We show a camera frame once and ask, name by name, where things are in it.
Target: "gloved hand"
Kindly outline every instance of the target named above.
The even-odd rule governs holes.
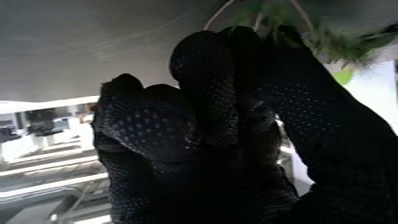
[[[94,146],[110,174],[115,223],[208,223],[231,217],[224,192],[229,148],[238,141],[234,68],[224,43],[204,33],[176,48],[172,74],[183,90],[165,85],[144,89],[126,74],[101,88]],[[185,61],[190,54],[193,64]],[[197,73],[185,66],[197,66]],[[211,80],[222,80],[227,92],[213,88]]]
[[[284,122],[309,177],[311,192],[289,213],[291,223],[396,222],[396,136],[353,99],[304,45],[293,27],[261,44],[261,73],[250,96]]]

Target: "finger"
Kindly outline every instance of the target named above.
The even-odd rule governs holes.
[[[113,99],[108,124],[113,139],[149,160],[181,162],[199,151],[193,111],[170,86]]]
[[[215,148],[236,143],[234,65],[231,50],[213,32],[192,34],[170,57],[170,73],[192,103],[204,142]]]

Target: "green plant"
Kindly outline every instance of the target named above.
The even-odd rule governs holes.
[[[398,23],[357,38],[346,37],[334,33],[321,21],[312,21],[298,1],[288,0],[288,2],[291,5],[256,0],[247,10],[241,11],[234,25],[240,25],[256,15],[265,15],[261,23],[270,30],[275,30],[280,25],[295,26],[286,9],[293,6],[311,31],[305,40],[314,54],[321,56],[325,63],[343,62],[343,68],[346,66],[364,67],[371,63],[375,50],[385,47],[396,39]]]

